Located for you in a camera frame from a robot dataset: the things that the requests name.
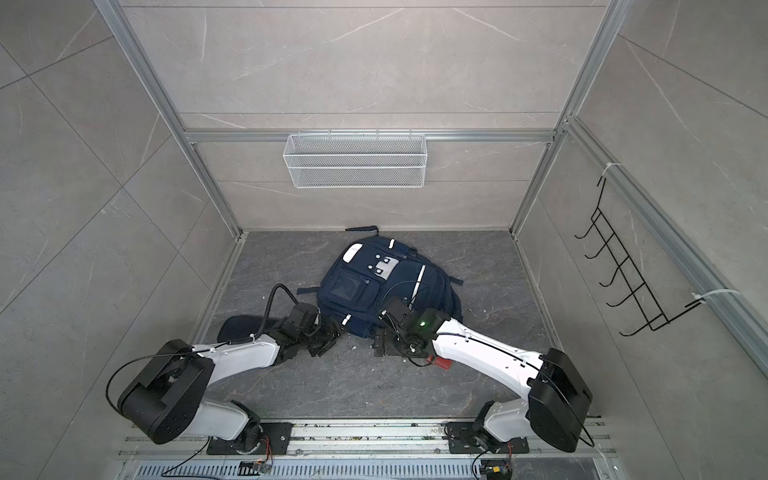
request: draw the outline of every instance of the metal vent grate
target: metal vent grate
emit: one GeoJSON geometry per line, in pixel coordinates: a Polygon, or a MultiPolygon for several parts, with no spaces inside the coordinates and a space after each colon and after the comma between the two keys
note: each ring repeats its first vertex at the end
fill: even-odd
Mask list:
{"type": "MultiPolygon", "coordinates": [[[[376,460],[299,460],[280,459],[268,474],[273,480],[345,480],[347,478],[407,478],[410,480],[465,480],[472,478],[470,459],[376,459],[376,460]]],[[[161,474],[178,462],[150,460],[142,462],[134,480],[159,480],[161,474]]],[[[193,460],[173,475],[211,475],[222,480],[245,478],[238,475],[240,460],[193,460]]],[[[475,464],[475,474],[479,467],[475,464]]]]}

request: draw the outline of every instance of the white cable tie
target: white cable tie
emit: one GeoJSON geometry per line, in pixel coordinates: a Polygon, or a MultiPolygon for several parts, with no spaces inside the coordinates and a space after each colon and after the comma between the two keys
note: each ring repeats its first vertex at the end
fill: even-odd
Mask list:
{"type": "Polygon", "coordinates": [[[601,177],[605,177],[605,172],[608,171],[609,168],[613,167],[614,165],[621,165],[621,164],[612,164],[611,162],[608,162],[605,164],[605,169],[603,169],[603,173],[600,174],[601,177]]]}
{"type": "Polygon", "coordinates": [[[699,295],[698,293],[692,293],[691,295],[694,296],[694,299],[701,300],[705,296],[714,295],[716,293],[733,293],[733,294],[736,294],[736,295],[741,295],[742,294],[739,290],[732,290],[730,288],[719,288],[717,290],[710,290],[709,292],[702,293],[701,295],[699,295]]]}

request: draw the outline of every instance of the black wire rack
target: black wire rack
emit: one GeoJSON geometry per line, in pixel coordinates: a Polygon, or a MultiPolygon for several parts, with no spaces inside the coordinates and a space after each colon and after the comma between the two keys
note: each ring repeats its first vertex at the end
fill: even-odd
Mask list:
{"type": "Polygon", "coordinates": [[[627,294],[627,296],[624,297],[619,303],[606,302],[605,304],[608,306],[616,307],[616,306],[620,306],[622,303],[626,302],[631,298],[634,300],[634,302],[637,304],[637,308],[639,308],[640,312],[643,314],[643,318],[645,319],[645,323],[643,324],[643,326],[636,329],[632,333],[623,333],[623,332],[619,332],[619,333],[622,336],[633,336],[645,328],[650,328],[651,330],[656,331],[665,325],[669,325],[674,320],[680,318],[682,315],[685,315],[686,313],[690,312],[697,306],[704,303],[703,299],[696,299],[693,302],[690,302],[687,305],[683,306],[683,311],[672,317],[669,317],[664,312],[664,309],[661,308],[659,301],[656,299],[656,295],[654,295],[654,291],[650,288],[650,285],[648,285],[648,282],[643,277],[643,273],[640,271],[639,268],[637,268],[637,265],[632,259],[632,256],[629,254],[629,251],[627,251],[627,248],[624,246],[624,242],[622,242],[621,238],[616,234],[616,230],[614,230],[614,228],[611,226],[611,222],[608,221],[608,218],[605,216],[605,214],[603,214],[603,210],[601,210],[600,208],[600,202],[601,200],[603,200],[603,192],[605,191],[605,177],[601,177],[600,180],[598,181],[598,188],[600,188],[600,196],[598,197],[598,205],[594,208],[594,212],[592,212],[592,215],[590,216],[591,224],[587,229],[587,231],[584,233],[584,235],[581,235],[581,236],[574,235],[574,237],[578,238],[579,240],[584,239],[594,229],[602,239],[602,246],[600,247],[600,249],[595,255],[592,255],[591,257],[589,255],[584,255],[584,256],[592,260],[594,258],[597,258],[597,256],[600,255],[600,253],[602,253],[603,250],[607,250],[611,255],[611,259],[613,259],[616,265],[614,274],[611,277],[611,281],[608,283],[599,282],[600,286],[604,288],[608,288],[609,286],[613,285],[614,281],[616,280],[616,277],[620,273],[621,278],[624,280],[624,283],[627,285],[627,288],[629,289],[629,294],[627,294]],[[600,220],[601,218],[607,225],[607,232],[603,232],[598,226],[598,220],[600,220]],[[618,242],[621,248],[618,248],[618,249],[611,248],[611,245],[609,245],[609,242],[613,239],[616,239],[616,241],[618,242]],[[625,271],[625,269],[634,269],[634,271],[637,272],[637,277],[640,279],[639,284],[637,284],[637,286],[632,286],[629,279],[627,278],[627,273],[631,273],[631,270],[625,271]],[[648,312],[643,307],[642,302],[637,298],[638,292],[642,290],[645,290],[650,294],[651,299],[653,299],[654,304],[656,305],[656,307],[658,308],[658,311],[660,312],[658,315],[652,318],[649,318],[648,312]]]}

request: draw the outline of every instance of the aluminum rail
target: aluminum rail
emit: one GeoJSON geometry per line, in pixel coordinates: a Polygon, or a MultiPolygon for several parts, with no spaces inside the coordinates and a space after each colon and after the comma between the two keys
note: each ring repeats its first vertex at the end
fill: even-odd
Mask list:
{"type": "MultiPolygon", "coordinates": [[[[579,118],[569,118],[566,129],[600,169],[607,163],[618,163],[579,118]]],[[[604,175],[699,294],[733,287],[623,166],[615,165],[604,175]]],[[[763,374],[768,376],[768,328],[765,320],[741,295],[712,295],[707,297],[707,305],[763,374]]]]}
{"type": "Polygon", "coordinates": [[[123,49],[131,67],[136,71],[136,75],[141,80],[144,89],[168,126],[168,130],[174,136],[174,140],[179,144],[181,151],[184,152],[184,156],[192,166],[192,170],[194,170],[197,178],[200,179],[203,187],[208,192],[211,202],[219,211],[219,215],[221,215],[224,223],[230,229],[232,236],[237,238],[243,229],[240,228],[229,204],[224,199],[221,190],[219,190],[219,185],[214,176],[209,172],[203,158],[185,138],[181,117],[148,61],[147,54],[137,40],[136,34],[128,24],[128,19],[125,17],[123,9],[116,0],[94,0],[94,3],[101,16],[104,17],[104,21],[112,30],[118,44],[123,49]]]}
{"type": "Polygon", "coordinates": [[[553,130],[517,129],[329,129],[329,130],[187,130],[184,135],[192,143],[203,142],[285,142],[291,134],[420,134],[427,141],[552,141],[553,130]]]}
{"type": "Polygon", "coordinates": [[[525,219],[528,218],[528,214],[533,208],[533,204],[536,201],[538,192],[541,191],[541,186],[544,185],[544,180],[547,178],[554,159],[558,156],[558,152],[565,141],[566,134],[564,133],[565,123],[570,116],[576,115],[584,103],[584,99],[587,97],[589,88],[592,86],[594,79],[598,76],[600,67],[605,61],[608,52],[611,50],[611,46],[616,39],[616,35],[624,23],[624,19],[627,17],[627,13],[632,5],[632,0],[612,0],[606,8],[605,16],[603,17],[598,32],[594,36],[592,46],[587,53],[587,59],[584,60],[584,65],[581,66],[576,77],[571,93],[568,95],[568,99],[565,102],[563,111],[560,114],[557,125],[554,128],[555,136],[552,145],[548,145],[548,148],[542,154],[536,171],[533,173],[531,181],[528,182],[528,188],[525,191],[523,200],[520,202],[515,218],[512,220],[509,226],[509,232],[513,237],[517,237],[520,234],[520,229],[525,223],[525,219]]]}

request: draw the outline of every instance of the navy backpack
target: navy backpack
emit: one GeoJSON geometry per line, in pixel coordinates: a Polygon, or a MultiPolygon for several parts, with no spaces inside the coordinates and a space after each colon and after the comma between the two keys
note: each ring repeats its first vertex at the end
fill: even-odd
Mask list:
{"type": "Polygon", "coordinates": [[[417,313],[432,307],[462,320],[462,305],[449,276],[427,257],[399,241],[380,237],[376,227],[347,231],[376,230],[374,237],[351,243],[336,259],[320,287],[299,288],[296,293],[317,292],[320,314],[344,325],[353,335],[373,336],[384,327],[379,314],[387,301],[400,298],[417,313]]]}

